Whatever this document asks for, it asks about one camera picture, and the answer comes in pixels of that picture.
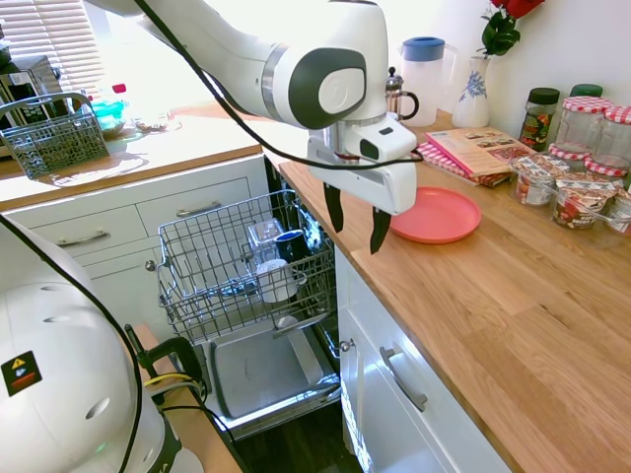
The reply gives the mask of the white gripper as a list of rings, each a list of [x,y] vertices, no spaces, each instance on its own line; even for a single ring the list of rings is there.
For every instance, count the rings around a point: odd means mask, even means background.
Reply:
[[[310,173],[324,182],[323,192],[328,215],[333,229],[339,233],[344,227],[341,206],[341,192],[370,203],[373,230],[370,237],[370,251],[376,254],[382,247],[389,230],[391,215],[399,215],[412,207],[417,188],[416,165],[410,159],[403,164],[389,162],[378,169],[360,170],[366,161],[353,170],[321,169],[309,166]]]

